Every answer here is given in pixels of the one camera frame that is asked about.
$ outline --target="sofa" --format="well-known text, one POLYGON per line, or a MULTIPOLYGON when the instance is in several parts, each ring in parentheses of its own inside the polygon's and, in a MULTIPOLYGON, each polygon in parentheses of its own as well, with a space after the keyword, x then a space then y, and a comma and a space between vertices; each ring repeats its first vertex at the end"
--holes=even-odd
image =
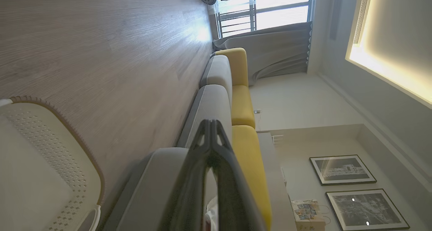
MULTIPOLYGON (((246 51, 233 48, 213 53, 199 86, 177 146, 158 149, 136 166, 104 230, 157 229, 188 148, 204 119, 221 122, 266 227, 271 229, 272 212, 248 89, 246 51)), ((205 204, 216 195, 210 170, 205 204)))

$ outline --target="framed picture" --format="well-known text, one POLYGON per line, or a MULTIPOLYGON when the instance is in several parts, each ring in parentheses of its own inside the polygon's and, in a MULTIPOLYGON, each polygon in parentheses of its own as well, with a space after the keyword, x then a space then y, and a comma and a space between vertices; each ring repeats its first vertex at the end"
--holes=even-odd
POLYGON ((311 157, 309 160, 315 169, 321 185, 377 182, 358 155, 311 157))
POLYGON ((326 196, 343 231, 409 229, 382 188, 326 192, 326 196))

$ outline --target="black picture frame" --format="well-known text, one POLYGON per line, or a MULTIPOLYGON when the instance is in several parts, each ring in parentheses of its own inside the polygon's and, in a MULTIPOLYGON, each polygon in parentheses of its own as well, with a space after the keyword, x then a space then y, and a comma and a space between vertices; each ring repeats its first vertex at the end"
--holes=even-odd
MULTIPOLYGON (((390 197, 387 195, 387 193, 382 188, 355 190, 355 191, 329 191, 329 192, 326 192, 326 197, 327 197, 327 200, 328 200, 330 207, 333 211, 333 214, 336 217, 336 220, 339 224, 339 227, 341 228, 342 231, 391 231, 391 230, 405 230, 405 229, 410 228, 408 222, 406 222, 406 220, 402 216, 401 212, 398 210, 398 208, 395 206, 393 201, 390 199, 390 197), (389 211, 387 211, 388 208, 386 208, 385 214, 388 216, 387 219, 395 219, 395 217, 397 217, 401 223, 400 224, 399 223, 389 223, 389 224, 373 224, 373 223, 370 223, 370 224, 367 223, 366 224, 365 223, 364 225, 359 225, 359 226, 346 225, 346 222, 345 222, 344 217, 343 217, 344 215, 341 214, 341 211, 339 210, 339 206, 336 205, 336 207, 335 207, 334 197, 342 196, 342 195, 338 195, 338 194, 343 194, 344 198, 346 198, 346 196, 349 196, 348 198, 350 198, 350 196, 352 196, 353 197, 352 199, 358 198, 359 195, 381 194, 383 196, 383 199, 386 201, 388 207, 392 210, 392 213, 390 213, 389 211)), ((355 210, 353 211, 354 213, 362 213, 363 214, 363 215, 359 215, 360 216, 359 219, 365 218, 365 212, 362 212, 361 210, 359 210, 362 207, 364 208, 364 206, 365 205, 363 205, 363 204, 358 204, 357 207, 360 207, 360 208, 355 208, 355 210)))
POLYGON ((376 183, 377 180, 363 163, 360 157, 356 154, 341 155, 341 156, 325 156, 325 157, 310 157, 309 161, 315 174, 322 186, 326 185, 353 185, 353 184, 370 184, 376 183), (322 167, 325 166, 340 166, 341 168, 327 169, 330 176, 325 176, 322 167), (353 174, 341 174, 339 172, 353 172, 353 174))

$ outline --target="picture frame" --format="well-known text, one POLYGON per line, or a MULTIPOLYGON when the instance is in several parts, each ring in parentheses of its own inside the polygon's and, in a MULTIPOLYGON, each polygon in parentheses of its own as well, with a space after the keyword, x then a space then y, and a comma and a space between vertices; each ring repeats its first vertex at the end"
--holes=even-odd
POLYGON ((409 229, 384 189, 326 192, 342 231, 409 229))
POLYGON ((309 160, 321 185, 377 182, 358 155, 310 157, 309 160))

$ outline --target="yellow cushion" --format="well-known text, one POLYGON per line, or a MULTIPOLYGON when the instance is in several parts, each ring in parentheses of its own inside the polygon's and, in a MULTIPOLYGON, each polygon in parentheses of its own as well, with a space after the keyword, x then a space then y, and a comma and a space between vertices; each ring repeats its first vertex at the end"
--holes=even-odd
POLYGON ((247 57, 246 51, 243 48, 219 50, 216 51, 216 54, 228 57, 233 85, 249 86, 247 79, 247 57))
POLYGON ((256 205, 264 217, 267 230, 270 231, 272 219, 270 197, 255 129, 248 125, 233 125, 233 150, 256 205))
POLYGON ((255 128, 252 100, 247 86, 233 86, 233 103, 231 106, 233 125, 249 125, 255 128))

